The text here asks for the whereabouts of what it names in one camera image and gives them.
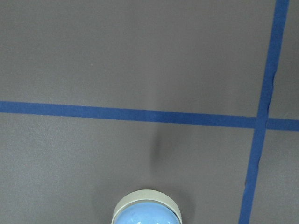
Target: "circular object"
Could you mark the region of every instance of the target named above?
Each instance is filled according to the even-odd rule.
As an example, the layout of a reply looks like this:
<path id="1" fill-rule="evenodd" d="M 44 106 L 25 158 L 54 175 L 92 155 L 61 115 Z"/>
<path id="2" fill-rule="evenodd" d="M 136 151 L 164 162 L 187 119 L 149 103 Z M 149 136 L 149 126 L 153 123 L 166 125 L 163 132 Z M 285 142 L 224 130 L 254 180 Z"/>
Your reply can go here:
<path id="1" fill-rule="evenodd" d="M 182 224 L 177 204 L 155 190 L 138 190 L 116 205 L 111 224 Z"/>

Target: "gray surface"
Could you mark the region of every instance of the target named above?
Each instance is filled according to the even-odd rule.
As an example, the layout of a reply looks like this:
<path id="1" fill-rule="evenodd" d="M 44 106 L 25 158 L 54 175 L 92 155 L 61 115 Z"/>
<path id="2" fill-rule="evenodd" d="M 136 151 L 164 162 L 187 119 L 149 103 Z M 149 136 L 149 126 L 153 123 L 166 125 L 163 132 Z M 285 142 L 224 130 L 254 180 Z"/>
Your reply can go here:
<path id="1" fill-rule="evenodd" d="M 299 119 L 299 1 L 291 0 L 285 25 L 270 117 Z"/>
<path id="2" fill-rule="evenodd" d="M 2 0 L 1 100 L 255 116 L 274 4 Z"/>
<path id="3" fill-rule="evenodd" d="M 185 224 L 237 223 L 252 130 L 0 114 L 0 223 L 107 224 L 157 189 Z"/>
<path id="4" fill-rule="evenodd" d="M 299 223 L 299 133 L 267 131 L 251 223 Z"/>

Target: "blue button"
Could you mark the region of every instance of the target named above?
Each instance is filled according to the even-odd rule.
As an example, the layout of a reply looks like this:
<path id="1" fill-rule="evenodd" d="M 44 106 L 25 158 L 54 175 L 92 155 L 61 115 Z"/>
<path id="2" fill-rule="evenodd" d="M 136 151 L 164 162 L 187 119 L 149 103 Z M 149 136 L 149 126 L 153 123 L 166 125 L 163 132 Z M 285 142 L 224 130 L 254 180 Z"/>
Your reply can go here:
<path id="1" fill-rule="evenodd" d="M 169 208 L 163 205 L 141 202 L 122 211 L 115 224 L 179 224 L 179 220 Z"/>

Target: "blue tape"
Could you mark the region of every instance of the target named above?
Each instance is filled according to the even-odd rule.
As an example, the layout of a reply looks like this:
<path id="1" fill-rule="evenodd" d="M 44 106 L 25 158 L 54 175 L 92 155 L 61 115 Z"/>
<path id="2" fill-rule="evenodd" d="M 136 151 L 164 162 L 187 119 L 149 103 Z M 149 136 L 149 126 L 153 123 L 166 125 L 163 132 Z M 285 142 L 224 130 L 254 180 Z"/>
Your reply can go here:
<path id="1" fill-rule="evenodd" d="M 299 132 L 299 120 L 269 118 L 267 129 Z"/>
<path id="2" fill-rule="evenodd" d="M 253 117 L 8 101 L 0 101 L 0 112 L 242 128 L 256 123 Z"/>
<path id="3" fill-rule="evenodd" d="M 263 142 L 266 134 L 266 126 L 269 117 L 269 105 L 273 93 L 273 80 L 278 68 L 288 5 L 288 0 L 277 0 L 275 5 L 270 44 L 263 77 L 260 102 L 257 111 L 256 127 L 252 140 L 239 224 L 249 224 L 250 220 L 254 192 L 256 188 L 258 164 L 261 158 Z"/>

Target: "blue line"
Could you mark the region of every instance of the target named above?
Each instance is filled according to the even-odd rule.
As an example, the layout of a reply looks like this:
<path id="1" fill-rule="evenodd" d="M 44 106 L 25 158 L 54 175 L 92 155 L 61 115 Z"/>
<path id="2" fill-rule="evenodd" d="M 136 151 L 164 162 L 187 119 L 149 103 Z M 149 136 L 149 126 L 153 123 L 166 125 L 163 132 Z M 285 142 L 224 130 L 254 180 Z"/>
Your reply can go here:
<path id="1" fill-rule="evenodd" d="M 299 120 L 269 118 L 267 129 L 299 132 Z"/>
<path id="2" fill-rule="evenodd" d="M 260 102 L 257 111 L 256 127 L 252 140 L 239 224 L 249 224 L 250 221 L 250 214 L 258 174 L 258 164 L 261 158 L 263 142 L 266 134 L 266 126 L 269 117 L 269 105 L 273 93 L 273 80 L 278 68 L 288 4 L 288 0 L 277 0 L 275 5 L 272 32 L 265 66 L 265 73 L 263 77 Z"/>
<path id="3" fill-rule="evenodd" d="M 241 128 L 254 128 L 256 123 L 253 117 L 8 101 L 0 101 L 0 112 Z"/>

